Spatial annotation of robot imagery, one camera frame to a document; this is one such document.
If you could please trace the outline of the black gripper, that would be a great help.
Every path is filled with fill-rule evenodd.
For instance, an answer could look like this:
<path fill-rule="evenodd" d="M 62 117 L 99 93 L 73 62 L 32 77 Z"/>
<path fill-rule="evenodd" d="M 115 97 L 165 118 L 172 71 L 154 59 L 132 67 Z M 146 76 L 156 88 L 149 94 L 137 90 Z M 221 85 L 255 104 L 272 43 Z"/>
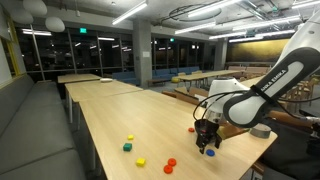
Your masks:
<path fill-rule="evenodd" d="M 217 130 L 219 129 L 218 124 L 212 123 L 206 119 L 200 119 L 194 122 L 194 126 L 198 134 L 196 145 L 200 147 L 199 152 L 201 154 L 204 154 L 205 147 L 209 143 L 213 143 L 214 146 L 219 149 L 222 138 L 217 134 Z"/>

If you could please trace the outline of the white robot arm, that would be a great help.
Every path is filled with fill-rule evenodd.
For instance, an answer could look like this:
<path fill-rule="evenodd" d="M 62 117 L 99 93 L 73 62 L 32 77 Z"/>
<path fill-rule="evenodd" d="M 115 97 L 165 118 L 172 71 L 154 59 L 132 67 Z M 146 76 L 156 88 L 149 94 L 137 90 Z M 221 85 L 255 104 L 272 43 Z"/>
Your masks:
<path fill-rule="evenodd" d="M 255 85 L 248 88 L 233 77 L 212 81 L 208 97 L 197 105 L 206 102 L 206 109 L 214 114 L 202 119 L 205 131 L 199 131 L 196 140 L 200 153 L 211 142 L 220 146 L 216 131 L 221 117 L 240 128 L 254 127 L 282 95 L 319 68 L 320 11 L 317 11 L 294 33 L 276 64 Z"/>

